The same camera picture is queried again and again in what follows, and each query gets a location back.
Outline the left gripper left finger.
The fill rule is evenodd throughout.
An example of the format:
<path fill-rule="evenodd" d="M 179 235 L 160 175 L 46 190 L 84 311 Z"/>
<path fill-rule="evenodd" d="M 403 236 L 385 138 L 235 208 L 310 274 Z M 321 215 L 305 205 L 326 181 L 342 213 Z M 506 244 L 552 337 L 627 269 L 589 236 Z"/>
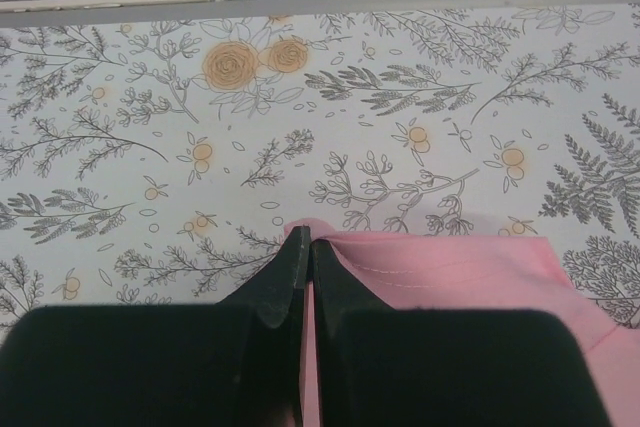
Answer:
<path fill-rule="evenodd" d="M 51 306 L 1 348 L 5 426 L 298 426 L 306 227 L 214 304 Z"/>

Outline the pink t shirt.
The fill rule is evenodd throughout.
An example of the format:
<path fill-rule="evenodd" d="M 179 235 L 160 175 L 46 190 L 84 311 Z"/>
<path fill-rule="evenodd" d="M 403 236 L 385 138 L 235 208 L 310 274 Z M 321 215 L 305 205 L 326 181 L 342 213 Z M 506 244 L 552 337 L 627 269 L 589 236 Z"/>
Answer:
<path fill-rule="evenodd" d="M 340 263 L 394 308 L 533 309 L 570 330 L 616 426 L 639 423 L 639 332 L 577 291 L 542 237 L 430 237 L 341 232 L 300 219 Z"/>

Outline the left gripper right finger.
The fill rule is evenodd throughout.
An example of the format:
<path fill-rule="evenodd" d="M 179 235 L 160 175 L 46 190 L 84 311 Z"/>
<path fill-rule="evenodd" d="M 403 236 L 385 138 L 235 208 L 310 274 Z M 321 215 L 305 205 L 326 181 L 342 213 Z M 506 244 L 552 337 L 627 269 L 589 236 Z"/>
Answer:
<path fill-rule="evenodd" d="M 397 310 L 316 241 L 324 426 L 606 426 L 578 343 L 535 310 Z"/>

